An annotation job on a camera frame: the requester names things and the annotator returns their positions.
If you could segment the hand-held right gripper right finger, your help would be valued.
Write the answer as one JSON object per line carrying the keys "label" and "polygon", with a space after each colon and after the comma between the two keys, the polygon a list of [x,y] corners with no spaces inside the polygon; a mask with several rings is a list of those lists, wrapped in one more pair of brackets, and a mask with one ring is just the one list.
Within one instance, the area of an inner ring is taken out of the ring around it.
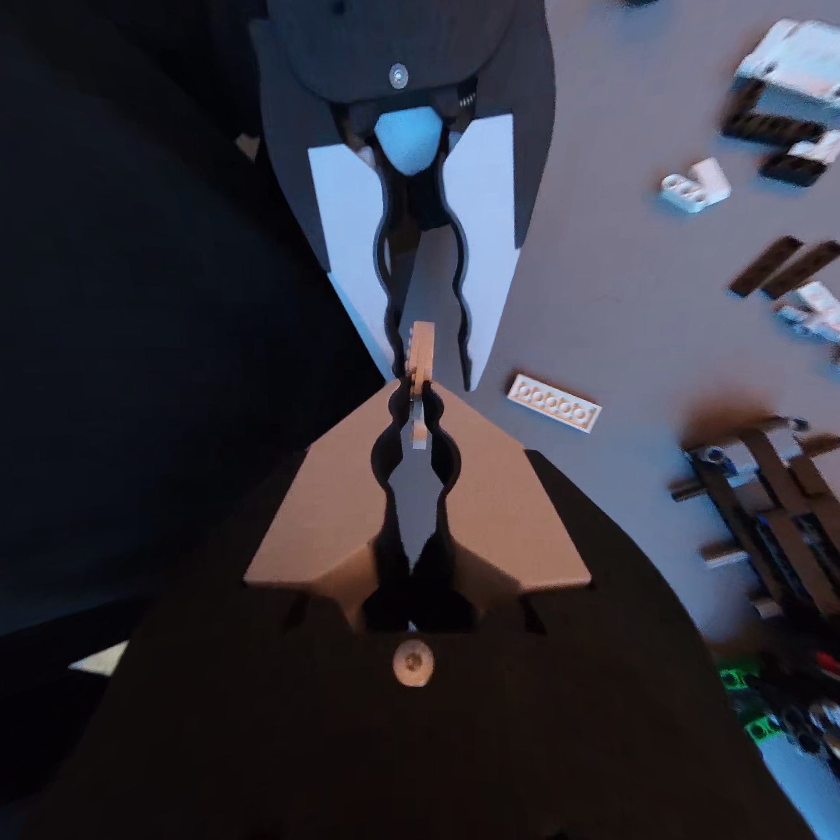
{"label": "hand-held right gripper right finger", "polygon": [[592,573],[525,447],[441,385],[423,386],[435,530],[413,570],[413,623],[470,632],[498,607],[578,589]]}

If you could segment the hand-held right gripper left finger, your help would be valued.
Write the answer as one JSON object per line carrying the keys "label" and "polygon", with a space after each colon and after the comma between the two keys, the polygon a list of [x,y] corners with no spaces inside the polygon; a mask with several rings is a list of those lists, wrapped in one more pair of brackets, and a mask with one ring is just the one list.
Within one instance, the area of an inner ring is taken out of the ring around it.
{"label": "hand-held right gripper left finger", "polygon": [[385,526],[387,478],[374,467],[375,447],[395,431],[407,397],[390,381],[307,449],[244,575],[250,587],[329,599],[353,630],[364,627],[364,603],[379,586],[375,542]]}

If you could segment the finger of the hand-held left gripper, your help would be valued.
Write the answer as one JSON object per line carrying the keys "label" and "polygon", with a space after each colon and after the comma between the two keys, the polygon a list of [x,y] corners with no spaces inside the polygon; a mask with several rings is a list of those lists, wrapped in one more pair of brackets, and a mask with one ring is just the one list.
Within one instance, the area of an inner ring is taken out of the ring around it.
{"label": "finger of the hand-held left gripper", "polygon": [[443,198],[461,262],[455,293],[465,317],[459,339],[465,389],[485,372],[513,277],[516,244],[513,117],[473,120],[443,162]]}
{"label": "finger of the hand-held left gripper", "polygon": [[375,152],[346,144],[308,149],[311,178],[327,249],[328,278],[375,366],[398,377],[386,326],[391,297],[383,277],[386,191]]}

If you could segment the white flat lego plate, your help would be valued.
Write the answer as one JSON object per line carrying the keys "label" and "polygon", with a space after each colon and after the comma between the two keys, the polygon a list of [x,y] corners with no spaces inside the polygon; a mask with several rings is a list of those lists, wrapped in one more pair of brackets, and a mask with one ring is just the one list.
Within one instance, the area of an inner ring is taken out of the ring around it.
{"label": "white flat lego plate", "polygon": [[602,406],[517,373],[507,399],[555,422],[589,434],[602,412]]}

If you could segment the small white lego connector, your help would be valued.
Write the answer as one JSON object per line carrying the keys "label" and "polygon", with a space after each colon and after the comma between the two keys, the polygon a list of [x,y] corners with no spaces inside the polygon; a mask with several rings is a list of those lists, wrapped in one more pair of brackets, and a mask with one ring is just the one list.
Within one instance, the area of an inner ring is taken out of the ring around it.
{"label": "small white lego connector", "polygon": [[708,158],[693,164],[687,175],[667,175],[659,198],[684,214],[698,214],[730,197],[731,184],[719,162]]}

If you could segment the black grey lego chassis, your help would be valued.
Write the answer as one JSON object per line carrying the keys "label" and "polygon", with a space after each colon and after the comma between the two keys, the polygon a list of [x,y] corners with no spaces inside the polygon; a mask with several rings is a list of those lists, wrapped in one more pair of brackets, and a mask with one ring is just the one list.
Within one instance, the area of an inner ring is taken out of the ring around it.
{"label": "black grey lego chassis", "polygon": [[838,497],[815,463],[805,420],[771,416],[716,440],[682,448],[693,480],[674,501],[704,497],[728,542],[700,551],[706,567],[747,564],[765,618],[826,625],[838,632]]}

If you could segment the thin black lego plate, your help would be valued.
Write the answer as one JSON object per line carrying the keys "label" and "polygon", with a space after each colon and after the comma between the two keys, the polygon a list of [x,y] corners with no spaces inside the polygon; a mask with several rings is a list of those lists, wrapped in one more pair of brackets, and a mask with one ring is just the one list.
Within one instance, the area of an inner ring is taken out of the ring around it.
{"label": "thin black lego plate", "polygon": [[778,300],[802,287],[838,258],[839,243],[835,240],[824,241],[774,274],[763,284],[761,291],[767,298]]}
{"label": "thin black lego plate", "polygon": [[793,236],[775,240],[758,255],[729,285],[732,294],[746,298],[760,289],[790,259],[803,243]]}

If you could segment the green black lego assembly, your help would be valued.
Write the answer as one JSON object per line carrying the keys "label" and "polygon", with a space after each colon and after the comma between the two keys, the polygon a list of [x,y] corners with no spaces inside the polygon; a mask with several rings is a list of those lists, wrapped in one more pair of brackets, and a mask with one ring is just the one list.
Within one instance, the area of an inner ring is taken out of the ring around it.
{"label": "green black lego assembly", "polygon": [[751,740],[762,745],[784,737],[838,772],[838,689],[757,661],[724,662],[717,673]]}

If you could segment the pale lego axle connector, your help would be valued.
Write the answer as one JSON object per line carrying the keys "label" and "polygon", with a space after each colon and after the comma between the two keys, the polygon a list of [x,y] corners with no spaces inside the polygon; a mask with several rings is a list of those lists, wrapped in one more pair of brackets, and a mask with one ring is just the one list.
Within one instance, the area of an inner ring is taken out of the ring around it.
{"label": "pale lego axle connector", "polygon": [[793,290],[775,314],[799,334],[839,344],[839,300],[819,280]]}

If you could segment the white curved lego panel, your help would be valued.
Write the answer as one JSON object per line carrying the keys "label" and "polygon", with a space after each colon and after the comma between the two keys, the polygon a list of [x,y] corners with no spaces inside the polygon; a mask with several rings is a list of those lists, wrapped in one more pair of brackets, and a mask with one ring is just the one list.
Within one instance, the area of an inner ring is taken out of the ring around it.
{"label": "white curved lego panel", "polygon": [[734,73],[818,102],[839,113],[839,27],[783,18],[762,37]]}

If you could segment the black lego bracket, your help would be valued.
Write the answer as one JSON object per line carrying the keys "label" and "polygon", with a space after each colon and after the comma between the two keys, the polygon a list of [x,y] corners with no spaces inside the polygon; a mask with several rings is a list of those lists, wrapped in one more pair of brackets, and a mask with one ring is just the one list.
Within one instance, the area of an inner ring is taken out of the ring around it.
{"label": "black lego bracket", "polygon": [[819,140],[795,143],[769,157],[759,169],[761,177],[802,188],[813,186],[839,154],[839,131],[828,130]]}
{"label": "black lego bracket", "polygon": [[820,122],[747,110],[731,112],[721,124],[724,137],[785,148],[801,142],[816,143],[826,131]]}

